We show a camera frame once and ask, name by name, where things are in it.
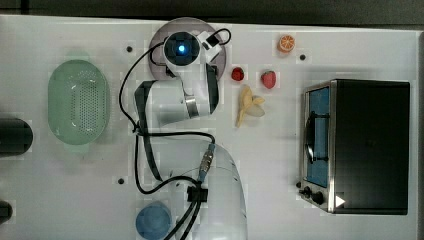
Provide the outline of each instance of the green basket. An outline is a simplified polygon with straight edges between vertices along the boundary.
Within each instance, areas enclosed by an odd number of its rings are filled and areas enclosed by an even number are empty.
[[[93,64],[70,60],[53,72],[48,88],[50,130],[69,145],[94,141],[109,121],[109,86]]]

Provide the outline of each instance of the orange slice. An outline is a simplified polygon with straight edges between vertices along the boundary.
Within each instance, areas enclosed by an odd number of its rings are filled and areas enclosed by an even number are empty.
[[[295,40],[290,35],[283,35],[278,42],[277,49],[282,53],[289,53],[296,45]]]

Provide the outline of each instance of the strawberry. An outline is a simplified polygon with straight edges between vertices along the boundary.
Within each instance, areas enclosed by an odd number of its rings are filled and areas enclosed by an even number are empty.
[[[241,67],[236,67],[233,69],[233,72],[231,73],[231,78],[235,81],[241,81],[244,78],[244,71],[241,69]]]
[[[274,71],[267,71],[262,74],[261,81],[265,85],[266,88],[271,89],[275,86],[275,82],[277,81],[277,77]]]

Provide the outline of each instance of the black toaster oven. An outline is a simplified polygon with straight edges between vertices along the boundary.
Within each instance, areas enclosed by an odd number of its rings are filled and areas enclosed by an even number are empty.
[[[302,199],[336,214],[408,210],[408,82],[335,79],[304,92]]]

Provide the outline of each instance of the white table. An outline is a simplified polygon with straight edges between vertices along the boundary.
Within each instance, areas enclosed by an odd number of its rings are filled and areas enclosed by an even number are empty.
[[[0,239],[136,239],[140,206],[133,174],[133,143],[117,96],[123,76],[165,22],[116,19],[0,16],[0,112],[27,121],[35,135],[31,152],[0,160],[0,198],[15,215],[0,226]],[[414,31],[224,25],[227,45],[221,101],[214,115],[174,124],[216,135],[235,159],[246,197],[249,239],[416,239],[418,182],[418,36]],[[297,41],[288,57],[275,42],[284,33]],[[135,51],[126,52],[131,45]],[[106,76],[112,97],[110,122],[85,156],[72,154],[47,122],[47,84],[53,70],[84,50]],[[299,56],[306,55],[305,61]],[[246,72],[244,84],[266,100],[266,115],[235,127],[240,83],[233,66]],[[278,74],[265,89],[261,72]],[[412,86],[409,212],[407,216],[329,215],[301,200],[300,94],[307,86],[336,77],[408,80]],[[151,80],[147,61],[136,68],[125,91],[136,116],[133,91]],[[123,177],[126,184],[117,184]]]

